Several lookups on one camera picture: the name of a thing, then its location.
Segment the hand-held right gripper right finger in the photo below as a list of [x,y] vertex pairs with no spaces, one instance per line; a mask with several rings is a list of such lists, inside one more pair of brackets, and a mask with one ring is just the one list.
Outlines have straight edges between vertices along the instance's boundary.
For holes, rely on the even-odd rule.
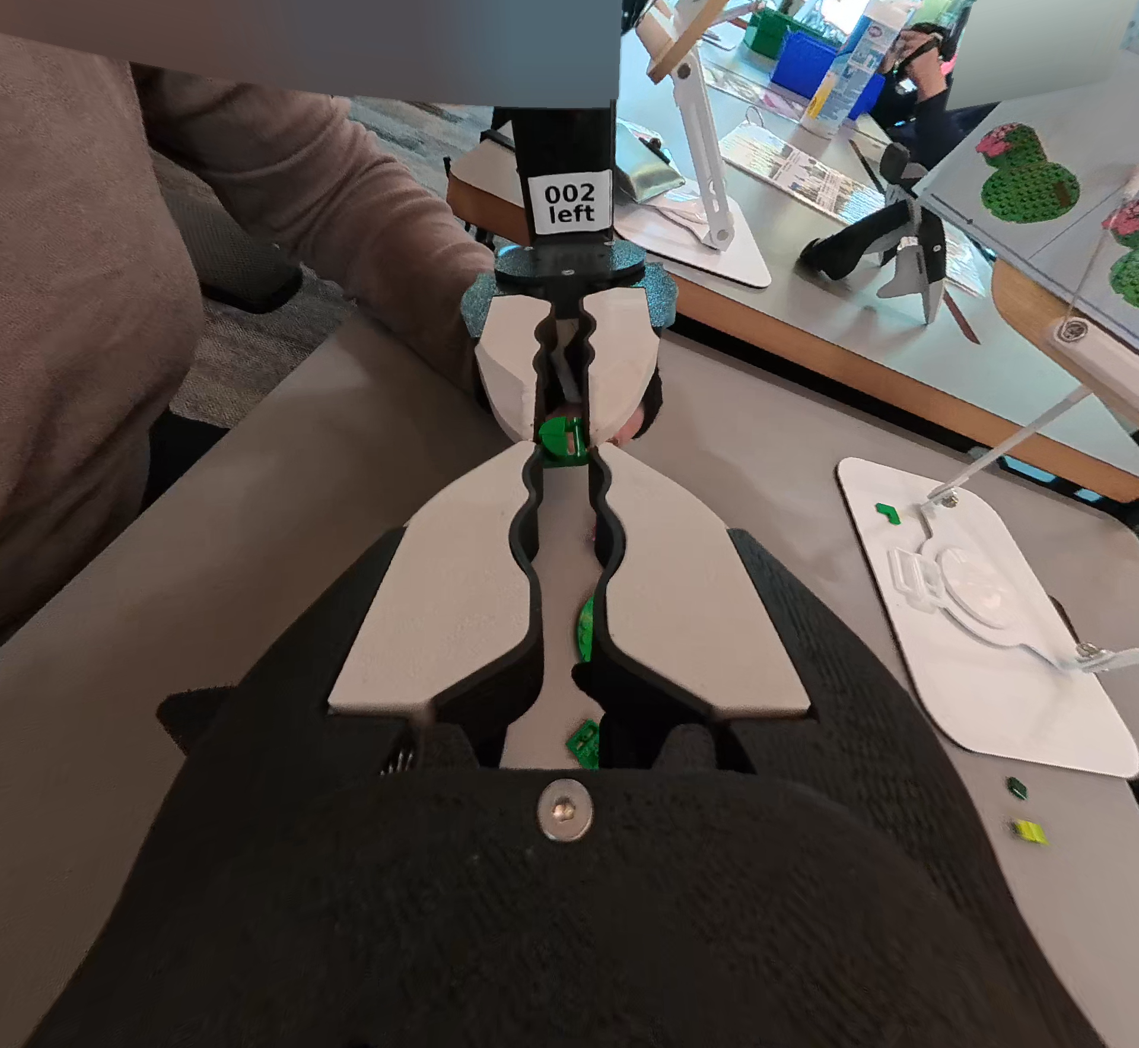
[[612,711],[671,722],[798,719],[810,709],[730,530],[614,445],[590,462],[603,576],[587,683]]

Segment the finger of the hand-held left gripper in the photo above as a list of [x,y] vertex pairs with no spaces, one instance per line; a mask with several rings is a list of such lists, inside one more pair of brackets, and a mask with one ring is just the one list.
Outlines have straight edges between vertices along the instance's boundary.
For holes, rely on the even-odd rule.
[[514,442],[533,442],[542,390],[541,365],[552,322],[548,300],[495,296],[475,346],[490,411]]
[[611,436],[644,406],[649,429],[661,406],[661,338],[647,290],[611,288],[580,300],[567,345],[567,400],[588,427],[589,443]]

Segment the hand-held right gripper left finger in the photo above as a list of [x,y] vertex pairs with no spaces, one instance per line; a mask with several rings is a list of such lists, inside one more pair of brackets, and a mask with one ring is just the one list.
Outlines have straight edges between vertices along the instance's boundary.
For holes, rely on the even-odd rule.
[[532,442],[508,447],[408,519],[331,686],[331,713],[426,723],[523,647],[534,578],[515,526],[539,459]]

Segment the green rounded lego piece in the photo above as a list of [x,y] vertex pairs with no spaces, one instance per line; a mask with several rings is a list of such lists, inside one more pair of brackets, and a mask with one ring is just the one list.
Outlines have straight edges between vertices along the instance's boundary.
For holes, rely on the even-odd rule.
[[562,414],[544,420],[536,431],[546,469],[577,468],[590,461],[588,427],[579,414]]

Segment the lego instruction booklet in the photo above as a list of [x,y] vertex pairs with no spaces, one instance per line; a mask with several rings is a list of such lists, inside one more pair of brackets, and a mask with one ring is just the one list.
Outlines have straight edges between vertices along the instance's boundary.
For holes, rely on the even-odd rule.
[[1104,324],[1137,328],[1137,134],[1056,118],[983,126],[921,200],[995,257]]

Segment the silver foil bag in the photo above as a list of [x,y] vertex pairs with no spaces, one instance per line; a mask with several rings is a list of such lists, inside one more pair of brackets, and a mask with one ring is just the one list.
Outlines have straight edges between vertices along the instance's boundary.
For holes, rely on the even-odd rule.
[[616,118],[615,181],[626,200],[647,204],[681,189],[687,179],[666,155],[658,136]]

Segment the printed sheet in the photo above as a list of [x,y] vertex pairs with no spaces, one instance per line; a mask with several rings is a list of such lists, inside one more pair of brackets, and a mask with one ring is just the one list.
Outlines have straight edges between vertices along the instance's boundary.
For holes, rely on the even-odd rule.
[[727,165],[786,193],[817,213],[852,226],[885,207],[885,195],[747,120],[722,136]]

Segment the green storage bin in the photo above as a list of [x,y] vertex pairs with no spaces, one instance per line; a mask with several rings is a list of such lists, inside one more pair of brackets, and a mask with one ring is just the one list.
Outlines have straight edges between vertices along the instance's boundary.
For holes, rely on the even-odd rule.
[[817,42],[828,46],[836,52],[845,36],[833,36],[830,28],[812,27],[790,15],[772,8],[764,8],[749,17],[745,30],[743,44],[751,54],[777,62],[781,56],[786,41],[793,34],[803,34]]

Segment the blue storage bin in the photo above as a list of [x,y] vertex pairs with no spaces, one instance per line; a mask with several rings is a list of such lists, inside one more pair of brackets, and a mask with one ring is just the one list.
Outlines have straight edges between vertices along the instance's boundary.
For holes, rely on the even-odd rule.
[[[831,69],[833,60],[838,55],[838,46],[817,39],[801,30],[787,30],[779,57],[776,62],[772,83],[782,87],[804,100],[816,96],[827,72]],[[869,77],[859,99],[854,103],[849,120],[857,122],[863,114],[872,110],[875,103],[883,92],[886,77],[875,74]]]

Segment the spare hand-held gripper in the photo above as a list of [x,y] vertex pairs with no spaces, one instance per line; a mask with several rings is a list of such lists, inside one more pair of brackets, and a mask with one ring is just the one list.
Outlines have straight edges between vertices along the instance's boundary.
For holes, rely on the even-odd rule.
[[849,277],[868,255],[894,262],[880,298],[919,296],[926,325],[933,324],[944,300],[947,227],[942,218],[920,205],[915,187],[926,169],[903,144],[891,144],[879,159],[886,183],[885,206],[802,249],[798,263],[831,281]]

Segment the white blue wipes container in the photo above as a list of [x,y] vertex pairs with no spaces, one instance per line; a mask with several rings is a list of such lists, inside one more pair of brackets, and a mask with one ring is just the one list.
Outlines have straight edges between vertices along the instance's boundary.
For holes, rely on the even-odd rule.
[[805,131],[823,139],[837,134],[919,1],[869,0],[800,120]]

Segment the person in brown sweater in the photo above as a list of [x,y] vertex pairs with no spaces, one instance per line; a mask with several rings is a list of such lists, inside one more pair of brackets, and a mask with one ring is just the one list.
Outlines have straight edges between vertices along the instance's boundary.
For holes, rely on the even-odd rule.
[[141,508],[203,305],[124,62],[2,36],[2,638]]

